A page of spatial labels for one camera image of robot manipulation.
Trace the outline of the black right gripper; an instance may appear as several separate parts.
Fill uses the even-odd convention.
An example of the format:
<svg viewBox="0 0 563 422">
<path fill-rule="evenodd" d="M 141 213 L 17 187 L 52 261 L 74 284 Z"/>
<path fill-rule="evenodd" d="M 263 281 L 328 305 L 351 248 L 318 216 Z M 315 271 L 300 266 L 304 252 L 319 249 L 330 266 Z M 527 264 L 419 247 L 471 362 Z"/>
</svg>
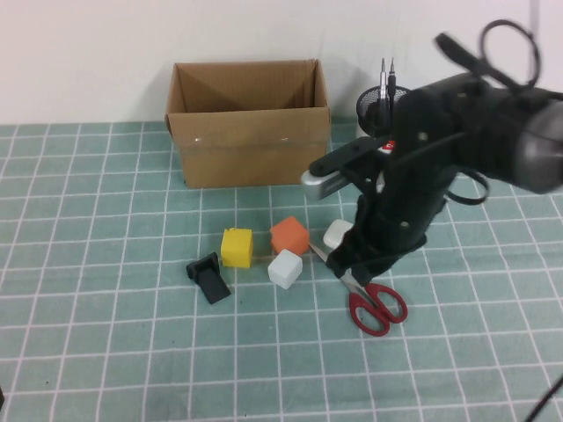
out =
<svg viewBox="0 0 563 422">
<path fill-rule="evenodd" d="M 446 147 L 390 153 L 384 167 L 384 188 L 357 223 L 362 248 L 355 238 L 343 238 L 330 252 L 326 266 L 340 278 L 347 270 L 366 286 L 387 272 L 398 256 L 424 243 L 430 223 L 445 205 L 445 194 L 457 166 Z"/>
</svg>

